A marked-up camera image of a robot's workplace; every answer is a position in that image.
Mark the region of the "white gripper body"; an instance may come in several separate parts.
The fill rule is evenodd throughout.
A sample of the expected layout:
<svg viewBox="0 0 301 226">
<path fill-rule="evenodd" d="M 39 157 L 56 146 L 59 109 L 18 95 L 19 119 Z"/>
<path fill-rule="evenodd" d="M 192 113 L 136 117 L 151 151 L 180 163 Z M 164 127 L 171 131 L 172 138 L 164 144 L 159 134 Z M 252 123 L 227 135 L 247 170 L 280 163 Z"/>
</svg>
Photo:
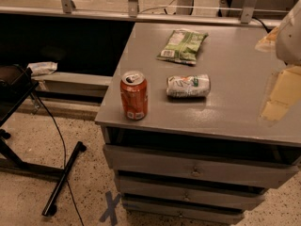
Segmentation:
<svg viewBox="0 0 301 226">
<path fill-rule="evenodd" d="M 301 64 L 301 0 L 294 5 L 279 26 L 276 55 L 288 64 Z"/>
</svg>

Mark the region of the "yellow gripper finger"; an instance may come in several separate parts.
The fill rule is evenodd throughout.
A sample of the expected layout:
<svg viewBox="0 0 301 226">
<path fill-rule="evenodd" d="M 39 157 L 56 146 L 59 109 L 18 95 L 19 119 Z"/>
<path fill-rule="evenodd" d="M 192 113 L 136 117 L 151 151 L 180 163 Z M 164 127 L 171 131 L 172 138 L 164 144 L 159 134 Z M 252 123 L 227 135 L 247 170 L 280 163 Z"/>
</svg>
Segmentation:
<svg viewBox="0 0 301 226">
<path fill-rule="evenodd" d="M 277 75 L 277 80 L 261 112 L 268 121 L 279 121 L 301 99 L 301 67 L 291 65 Z"/>
<path fill-rule="evenodd" d="M 273 28 L 265 37 L 257 42 L 255 49 L 260 52 L 274 52 L 276 50 L 276 40 L 279 27 Z"/>
</svg>

